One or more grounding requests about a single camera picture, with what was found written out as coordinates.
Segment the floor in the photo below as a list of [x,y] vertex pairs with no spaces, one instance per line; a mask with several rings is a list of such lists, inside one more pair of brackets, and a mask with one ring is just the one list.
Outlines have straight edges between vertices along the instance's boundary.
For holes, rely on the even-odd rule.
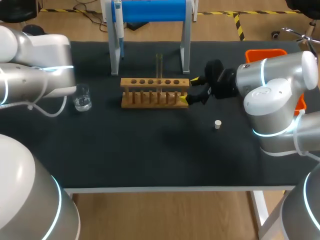
[[[44,0],[46,9],[72,9],[75,0]],[[101,12],[99,2],[87,5]],[[288,11],[285,0],[199,0],[199,12]],[[271,40],[281,27],[304,33],[309,19],[302,14],[242,14],[245,39]],[[47,33],[63,34],[72,41],[107,41],[81,13],[41,12],[28,22]],[[2,23],[19,29],[18,24]],[[125,30],[126,41],[180,41],[182,24],[150,23],[137,31]],[[320,31],[314,32],[320,38]],[[232,17],[199,15],[192,25],[192,41],[239,41]],[[295,37],[281,33],[279,40]],[[281,199],[281,191],[265,191],[268,211]],[[246,192],[162,192],[80,194],[76,203],[81,217],[80,240],[254,240],[257,226]]]

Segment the orange container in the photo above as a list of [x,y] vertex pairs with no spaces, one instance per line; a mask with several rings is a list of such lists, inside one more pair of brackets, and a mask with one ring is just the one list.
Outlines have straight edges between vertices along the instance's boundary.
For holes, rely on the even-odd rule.
[[[248,64],[252,62],[261,61],[263,59],[279,57],[286,54],[287,52],[283,49],[250,49],[245,52],[245,61]],[[294,115],[299,115],[299,111],[301,109],[307,109],[304,94],[302,94],[298,100],[298,103],[294,110]]]

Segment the black tabletop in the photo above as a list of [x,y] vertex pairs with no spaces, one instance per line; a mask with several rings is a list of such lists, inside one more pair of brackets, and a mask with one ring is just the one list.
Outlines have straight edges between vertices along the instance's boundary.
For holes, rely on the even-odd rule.
[[[110,76],[107,43],[71,47],[76,81],[91,90],[91,110],[75,111],[69,97],[56,118],[25,106],[0,111],[0,133],[29,148],[64,188],[293,186],[316,165],[297,154],[264,154],[240,97],[210,98],[189,109],[121,109],[120,78],[155,77],[156,53],[163,54],[165,78],[192,79],[209,60],[236,68],[248,49],[298,52],[294,42],[193,42],[190,75],[181,74],[179,43],[126,43],[119,76]],[[318,88],[305,100],[307,112],[320,110]],[[54,113],[61,102],[43,99],[40,105]],[[222,121],[218,131],[212,130],[215,120]]]

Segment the blue cylinder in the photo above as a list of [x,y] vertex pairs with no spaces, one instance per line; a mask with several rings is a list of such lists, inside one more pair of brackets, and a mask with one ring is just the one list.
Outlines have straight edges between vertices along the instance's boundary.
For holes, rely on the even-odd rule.
[[[116,22],[112,1],[112,20]],[[184,22],[186,0],[122,0],[123,22]]]

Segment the white bottle cap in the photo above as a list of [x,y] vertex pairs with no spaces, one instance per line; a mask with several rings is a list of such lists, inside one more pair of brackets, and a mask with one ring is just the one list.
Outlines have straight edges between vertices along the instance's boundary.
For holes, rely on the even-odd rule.
[[222,122],[221,122],[220,120],[216,120],[216,121],[214,122],[214,127],[215,127],[215,129],[219,129],[220,126],[221,126],[221,124],[222,124]]

